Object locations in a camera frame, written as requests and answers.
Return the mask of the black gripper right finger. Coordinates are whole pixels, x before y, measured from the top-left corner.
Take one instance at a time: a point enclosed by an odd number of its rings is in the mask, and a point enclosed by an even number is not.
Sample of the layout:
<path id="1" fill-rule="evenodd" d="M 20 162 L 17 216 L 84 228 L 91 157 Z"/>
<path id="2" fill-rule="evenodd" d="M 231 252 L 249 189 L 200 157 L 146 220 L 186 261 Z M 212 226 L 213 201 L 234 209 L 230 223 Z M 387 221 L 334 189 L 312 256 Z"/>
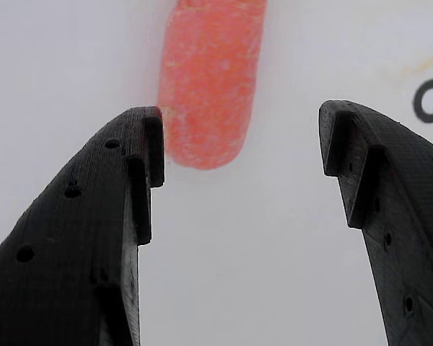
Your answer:
<path id="1" fill-rule="evenodd" d="M 324 102 L 327 176 L 364 237 L 389 345 L 433 345 L 433 144 L 371 108 Z"/>

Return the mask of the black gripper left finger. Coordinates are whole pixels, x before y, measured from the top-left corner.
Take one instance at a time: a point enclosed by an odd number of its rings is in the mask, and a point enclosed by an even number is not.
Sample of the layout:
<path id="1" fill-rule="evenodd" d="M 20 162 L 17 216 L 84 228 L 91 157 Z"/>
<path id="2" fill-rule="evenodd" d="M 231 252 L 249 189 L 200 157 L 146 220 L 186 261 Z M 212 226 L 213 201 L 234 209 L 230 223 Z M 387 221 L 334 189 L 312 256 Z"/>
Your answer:
<path id="1" fill-rule="evenodd" d="M 138 345 L 139 247 L 164 181 L 158 107 L 97 131 L 0 244 L 0 345 Z"/>

